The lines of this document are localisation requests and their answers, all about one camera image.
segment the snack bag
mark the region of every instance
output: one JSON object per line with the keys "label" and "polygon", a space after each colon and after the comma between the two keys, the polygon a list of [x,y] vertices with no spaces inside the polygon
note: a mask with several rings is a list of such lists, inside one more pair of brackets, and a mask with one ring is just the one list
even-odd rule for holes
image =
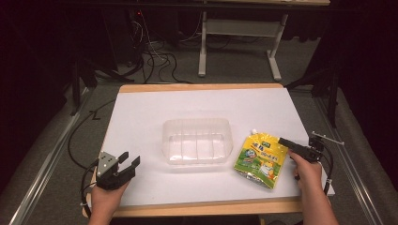
{"label": "snack bag", "polygon": [[288,150],[278,140],[254,130],[243,144],[234,169],[259,185],[275,188]]}

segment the white paper sheet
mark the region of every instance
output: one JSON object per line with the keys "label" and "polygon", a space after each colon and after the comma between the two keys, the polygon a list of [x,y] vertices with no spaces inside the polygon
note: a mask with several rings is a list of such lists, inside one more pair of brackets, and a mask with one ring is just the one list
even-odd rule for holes
{"label": "white paper sheet", "polygon": [[[161,151],[162,125],[170,119],[225,118],[234,148],[226,163],[171,166]],[[200,203],[295,197],[294,162],[287,157],[276,188],[261,187],[233,168],[252,129],[307,145],[308,135],[283,88],[119,93],[102,151],[141,156],[121,205]],[[334,194],[331,187],[329,194]]]}

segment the plastic tub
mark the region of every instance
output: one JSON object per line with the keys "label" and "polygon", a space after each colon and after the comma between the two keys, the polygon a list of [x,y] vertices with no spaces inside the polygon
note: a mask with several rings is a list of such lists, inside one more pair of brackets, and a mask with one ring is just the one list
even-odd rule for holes
{"label": "plastic tub", "polygon": [[229,122],[221,118],[168,120],[163,124],[162,151],[174,165],[225,162],[232,151]]}

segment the hand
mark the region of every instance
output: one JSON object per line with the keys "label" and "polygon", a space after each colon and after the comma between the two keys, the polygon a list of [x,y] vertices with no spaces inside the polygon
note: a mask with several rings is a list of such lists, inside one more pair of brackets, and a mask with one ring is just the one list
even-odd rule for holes
{"label": "hand", "polygon": [[116,190],[104,190],[94,186],[91,192],[92,213],[88,224],[109,224],[129,183],[130,181]]}
{"label": "hand", "polygon": [[298,164],[297,168],[293,171],[295,177],[299,177],[298,187],[301,190],[322,189],[322,166],[319,163],[310,163],[291,150],[287,154]]}

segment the table leg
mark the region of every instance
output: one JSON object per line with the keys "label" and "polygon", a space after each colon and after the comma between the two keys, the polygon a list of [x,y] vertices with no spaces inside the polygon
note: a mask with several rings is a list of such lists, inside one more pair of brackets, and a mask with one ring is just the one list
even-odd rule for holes
{"label": "table leg", "polygon": [[284,30],[284,27],[286,26],[287,16],[288,16],[287,14],[284,14],[282,16],[281,24],[279,25],[278,32],[275,36],[273,48],[271,51],[267,51],[267,58],[269,61],[269,66],[271,67],[273,79],[276,82],[279,82],[282,79],[282,77],[281,77],[281,73],[279,72],[278,65],[276,64],[275,54],[276,54],[276,51],[278,50],[279,43],[281,42],[283,30]]}
{"label": "table leg", "polygon": [[202,46],[199,55],[199,77],[206,76],[206,35],[207,35],[207,13],[204,11],[202,16]]}

